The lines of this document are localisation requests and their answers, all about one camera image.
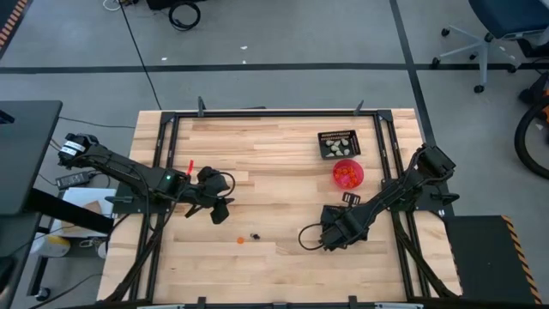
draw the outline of white paper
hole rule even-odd
[[[116,195],[116,189],[98,189],[98,188],[69,188],[64,196],[63,200],[69,203],[73,203],[76,206],[84,207],[86,204],[91,202],[99,202],[101,206],[101,214],[111,218],[112,217],[112,203],[107,202],[105,197],[113,197]],[[51,231],[55,231],[61,228],[61,221],[55,219],[53,224],[51,224]],[[51,235],[58,235],[63,237],[74,237],[74,238],[86,238],[86,237],[105,237],[106,234],[98,233],[95,231],[84,230],[84,231],[74,231],[74,232],[65,232],[64,229],[56,231]]]

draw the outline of gray floor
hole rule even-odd
[[[101,0],[34,0],[2,67],[90,67],[140,65],[120,11],[108,12]],[[413,60],[417,64],[466,42],[455,35],[443,39],[447,23],[482,35],[466,1],[398,0]],[[178,33],[167,17],[150,11],[145,1],[127,8],[130,25],[146,65],[174,64],[403,64],[399,38],[388,0],[210,0],[199,4],[202,22],[196,30]],[[504,44],[520,56],[514,44]],[[493,62],[503,61],[493,58]],[[449,62],[468,63],[466,57]],[[528,172],[514,153],[514,129],[526,108],[517,94],[537,74],[490,71],[486,91],[473,94],[476,71],[419,71],[437,143],[457,163],[449,182],[462,198],[458,215],[500,215],[513,218],[544,301],[549,301],[549,246],[545,194],[549,183]],[[284,70],[152,73],[165,109],[195,108],[201,95],[210,108],[267,106],[416,107],[405,70]],[[139,110],[156,109],[143,73],[0,75],[2,100],[61,100],[62,114],[102,124],[133,125]],[[58,141],[67,132],[95,134],[121,154],[130,149],[132,130],[104,129],[60,120]],[[48,152],[41,173],[54,179],[69,173]],[[105,185],[97,179],[97,186]],[[43,180],[36,186],[50,193]],[[48,268],[45,285],[54,294],[102,270],[99,259],[60,259]],[[26,270],[14,308],[34,304],[24,296]],[[87,282],[58,303],[89,304],[99,278]]]

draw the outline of blue chair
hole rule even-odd
[[[431,67],[436,69],[442,58],[462,52],[470,52],[469,59],[479,57],[480,84],[474,87],[479,94],[484,91],[488,73],[488,52],[495,51],[504,54],[512,66],[510,73],[515,73],[520,62],[508,55],[501,46],[492,44],[493,39],[516,40],[540,36],[549,27],[549,9],[542,0],[469,0],[469,5],[484,24],[488,33],[484,38],[472,35],[458,27],[448,25],[441,34],[449,35],[450,31],[463,34],[475,42],[454,51],[449,51],[432,59]]]

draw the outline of wooden tabletop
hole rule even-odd
[[[422,143],[418,122],[413,109],[395,109],[393,116],[406,167]],[[131,159],[152,164],[159,121],[160,112],[140,113]],[[367,242],[346,250],[306,251],[298,244],[299,231],[319,222],[324,204],[341,205],[342,190],[331,178],[336,161],[320,158],[317,133],[349,129],[357,131],[362,155],[354,159],[365,170],[363,184],[353,192],[367,201],[380,191],[383,178],[372,118],[182,119],[174,168],[187,171],[193,160],[193,179],[205,166],[231,173],[237,181],[231,195],[236,200],[220,225],[212,224],[208,210],[186,219],[188,206],[177,206],[163,233],[154,303],[196,303],[199,296],[208,303],[347,302],[349,295],[359,301],[406,300],[389,213],[377,217]],[[390,148],[385,125],[383,130]],[[170,131],[168,127],[161,166]],[[389,161],[395,177],[392,156]],[[425,260],[461,294],[443,222],[428,212],[416,212],[415,219]],[[141,221],[142,215],[131,215],[112,235],[98,299],[111,293],[133,264]],[[315,245],[320,232],[320,227],[305,232],[305,245]],[[254,240],[252,233],[261,239]],[[243,244],[238,237],[245,239]],[[148,264],[141,296],[147,277]]]

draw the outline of black plastic basket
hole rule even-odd
[[[342,138],[348,140],[349,145],[346,147],[340,146],[341,152],[343,152],[343,149],[345,148],[348,148],[351,152],[348,155],[326,157],[326,155],[333,154],[330,148],[326,146],[326,141],[332,140],[335,142],[341,140]],[[355,155],[360,155],[359,139],[357,138],[357,132],[355,130],[318,133],[318,146],[320,146],[320,155],[325,160],[346,159],[353,158]]]

